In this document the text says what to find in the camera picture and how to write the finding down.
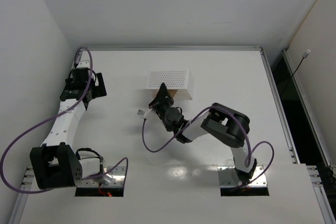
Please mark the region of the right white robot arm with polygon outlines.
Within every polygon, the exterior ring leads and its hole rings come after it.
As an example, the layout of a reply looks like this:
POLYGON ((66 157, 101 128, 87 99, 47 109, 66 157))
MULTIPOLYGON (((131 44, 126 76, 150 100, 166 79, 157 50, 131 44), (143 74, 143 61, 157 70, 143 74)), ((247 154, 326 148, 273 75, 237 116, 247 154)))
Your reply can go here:
POLYGON ((173 138, 182 144, 191 143, 209 134, 230 147, 238 179, 243 184, 250 182, 257 160, 253 157, 248 139, 248 116, 222 104, 213 103, 194 119, 187 120, 182 110, 173 104, 173 97, 165 83, 162 83, 154 100, 149 104, 149 109, 159 117, 166 131, 174 133, 173 138))

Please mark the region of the white plastic box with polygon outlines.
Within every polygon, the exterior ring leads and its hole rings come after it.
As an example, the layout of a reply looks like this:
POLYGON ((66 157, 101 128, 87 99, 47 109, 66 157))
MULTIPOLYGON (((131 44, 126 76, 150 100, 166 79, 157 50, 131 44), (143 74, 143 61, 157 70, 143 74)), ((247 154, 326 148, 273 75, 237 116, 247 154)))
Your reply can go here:
POLYGON ((194 77, 190 70, 149 71, 144 89, 151 91, 155 96, 162 83, 165 83, 169 91, 175 91, 174 100, 193 100, 194 77))

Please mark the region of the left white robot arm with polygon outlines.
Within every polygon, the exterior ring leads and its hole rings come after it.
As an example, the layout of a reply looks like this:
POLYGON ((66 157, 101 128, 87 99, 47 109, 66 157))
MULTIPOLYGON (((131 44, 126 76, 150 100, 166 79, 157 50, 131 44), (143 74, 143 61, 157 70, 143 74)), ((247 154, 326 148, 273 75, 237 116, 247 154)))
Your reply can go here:
POLYGON ((91 72, 89 60, 72 68, 60 96, 60 115, 41 146, 30 151, 39 189, 77 187, 83 179, 102 172, 102 156, 81 158, 72 146, 89 102, 106 95, 102 74, 91 72))

